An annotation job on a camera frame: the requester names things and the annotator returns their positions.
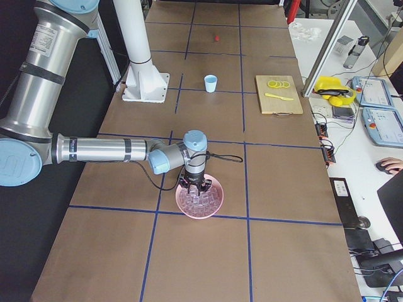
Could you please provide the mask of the person hand on mouse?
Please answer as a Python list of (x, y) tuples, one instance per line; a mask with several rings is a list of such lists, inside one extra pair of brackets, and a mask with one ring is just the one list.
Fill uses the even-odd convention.
[(399, 171), (403, 169), (403, 161), (394, 157), (387, 157), (380, 160), (383, 165), (389, 165), (388, 169), (398, 168)]

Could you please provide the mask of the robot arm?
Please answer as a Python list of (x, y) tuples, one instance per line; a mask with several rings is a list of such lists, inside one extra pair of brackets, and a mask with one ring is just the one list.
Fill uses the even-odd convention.
[(79, 40), (95, 38), (103, 52), (111, 78), (121, 76), (113, 52), (109, 50), (97, 1), (37, 1), (34, 10), (38, 24), (30, 49), (11, 85), (14, 95), (7, 115), (1, 120), (1, 185), (21, 186), (30, 182), (45, 165), (61, 162), (149, 163), (153, 174), (180, 168), (176, 187), (208, 191), (212, 181), (205, 175), (209, 157), (207, 138), (202, 131), (190, 130), (182, 141), (166, 145), (157, 139), (102, 139), (66, 137), (48, 126), (62, 101), (69, 121), (72, 114), (94, 118), (89, 110), (89, 93), (84, 101), (69, 93), (65, 78)]

